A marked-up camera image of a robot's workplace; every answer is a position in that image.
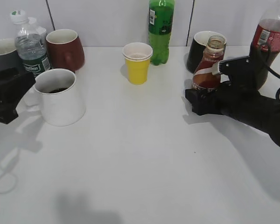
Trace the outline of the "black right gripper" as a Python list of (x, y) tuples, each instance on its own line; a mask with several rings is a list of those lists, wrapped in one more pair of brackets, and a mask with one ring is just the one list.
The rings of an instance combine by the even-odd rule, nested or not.
[(214, 76), (226, 75), (225, 81), (215, 90), (186, 89), (185, 98), (192, 106), (192, 112), (199, 116), (222, 115), (223, 110), (233, 105), (260, 97), (260, 89), (267, 80), (265, 63), (259, 57), (242, 56), (221, 60), (211, 67)]

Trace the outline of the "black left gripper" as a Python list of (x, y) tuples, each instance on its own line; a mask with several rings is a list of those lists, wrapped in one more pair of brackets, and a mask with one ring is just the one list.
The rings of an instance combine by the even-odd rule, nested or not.
[(9, 124), (16, 118), (16, 107), (35, 84), (31, 72), (21, 74), (16, 68), (0, 71), (0, 123)]

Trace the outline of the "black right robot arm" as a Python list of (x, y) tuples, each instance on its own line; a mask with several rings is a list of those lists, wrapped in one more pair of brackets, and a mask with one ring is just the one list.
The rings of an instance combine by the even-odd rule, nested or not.
[(280, 100), (262, 96), (256, 89), (254, 63), (249, 56), (222, 60), (212, 74), (227, 75), (214, 91), (186, 89), (192, 112), (224, 115), (267, 133), (280, 147)]

